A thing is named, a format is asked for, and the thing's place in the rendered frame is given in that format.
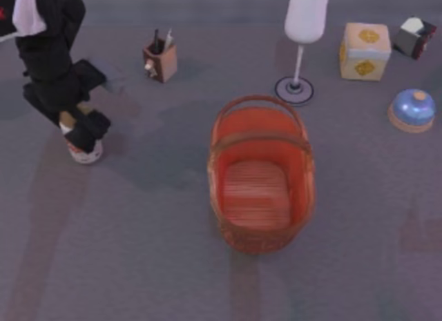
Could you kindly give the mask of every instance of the person in black clothing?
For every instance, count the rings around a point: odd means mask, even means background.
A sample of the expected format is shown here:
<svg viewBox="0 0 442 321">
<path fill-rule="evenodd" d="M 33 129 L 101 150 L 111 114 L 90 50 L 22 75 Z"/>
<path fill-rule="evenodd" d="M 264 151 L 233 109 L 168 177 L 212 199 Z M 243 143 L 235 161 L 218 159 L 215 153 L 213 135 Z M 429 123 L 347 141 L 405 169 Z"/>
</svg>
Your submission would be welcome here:
<svg viewBox="0 0 442 321">
<path fill-rule="evenodd" d="M 86 60 L 74 64 L 70 56 L 86 14 L 84 2 L 0 0 L 0 11 L 0 41 L 15 37 L 24 75 L 31 80 L 23 87 L 25 99 L 62 129 L 75 160 L 96 161 L 111 122 L 82 103 L 106 77 Z M 32 30 L 37 25 L 44 27 Z"/>
</svg>

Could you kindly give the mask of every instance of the gold knob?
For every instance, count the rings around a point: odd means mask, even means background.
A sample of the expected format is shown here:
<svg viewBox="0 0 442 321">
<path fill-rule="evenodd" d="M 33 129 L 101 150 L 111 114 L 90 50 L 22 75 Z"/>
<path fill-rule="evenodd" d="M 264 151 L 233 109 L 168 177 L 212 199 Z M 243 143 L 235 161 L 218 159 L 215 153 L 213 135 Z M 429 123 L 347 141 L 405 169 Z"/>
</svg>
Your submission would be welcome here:
<svg viewBox="0 0 442 321">
<path fill-rule="evenodd" d="M 415 98 L 415 100 L 422 101 L 425 100 L 427 95 L 423 91 L 416 91 L 415 93 L 413 93 L 413 97 Z"/>
</svg>

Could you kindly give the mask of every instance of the blue lid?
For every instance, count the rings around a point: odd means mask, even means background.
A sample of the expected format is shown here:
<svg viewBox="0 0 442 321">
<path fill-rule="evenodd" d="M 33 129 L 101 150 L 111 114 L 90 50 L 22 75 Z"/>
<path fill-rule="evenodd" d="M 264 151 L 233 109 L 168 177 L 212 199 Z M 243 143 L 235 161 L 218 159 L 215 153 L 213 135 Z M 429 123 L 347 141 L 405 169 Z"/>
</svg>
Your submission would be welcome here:
<svg viewBox="0 0 442 321">
<path fill-rule="evenodd" d="M 394 98 L 393 113 L 406 124 L 422 126 L 434 119 L 436 105 L 428 93 L 411 88 L 400 92 Z"/>
</svg>

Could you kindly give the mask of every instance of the pen holder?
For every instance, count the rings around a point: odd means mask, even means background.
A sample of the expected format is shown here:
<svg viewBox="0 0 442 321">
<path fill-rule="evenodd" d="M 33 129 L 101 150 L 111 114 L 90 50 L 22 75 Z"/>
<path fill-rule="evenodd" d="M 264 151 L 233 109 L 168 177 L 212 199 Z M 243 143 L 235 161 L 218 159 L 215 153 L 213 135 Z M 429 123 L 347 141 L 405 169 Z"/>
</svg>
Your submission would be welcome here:
<svg viewBox="0 0 442 321">
<path fill-rule="evenodd" d="M 164 47 L 165 41 L 158 39 L 160 48 Z M 166 83 L 177 72 L 177 48 L 174 43 L 164 52 L 158 55 L 152 53 L 153 43 L 143 48 L 144 65 L 150 64 L 149 71 L 154 72 L 151 78 L 161 83 Z"/>
</svg>

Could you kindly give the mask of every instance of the basket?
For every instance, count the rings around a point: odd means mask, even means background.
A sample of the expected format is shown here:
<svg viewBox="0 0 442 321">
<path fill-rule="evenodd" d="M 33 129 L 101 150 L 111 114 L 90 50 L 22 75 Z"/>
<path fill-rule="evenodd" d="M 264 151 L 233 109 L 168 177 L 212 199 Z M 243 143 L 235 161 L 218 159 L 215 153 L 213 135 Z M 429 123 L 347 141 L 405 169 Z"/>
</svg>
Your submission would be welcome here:
<svg viewBox="0 0 442 321">
<path fill-rule="evenodd" d="M 234 107 L 252 101 L 279 105 Z M 211 205 L 234 249 L 270 253 L 292 241 L 311 217 L 314 161 L 295 110 L 266 95 L 241 97 L 218 114 L 208 163 Z"/>
</svg>

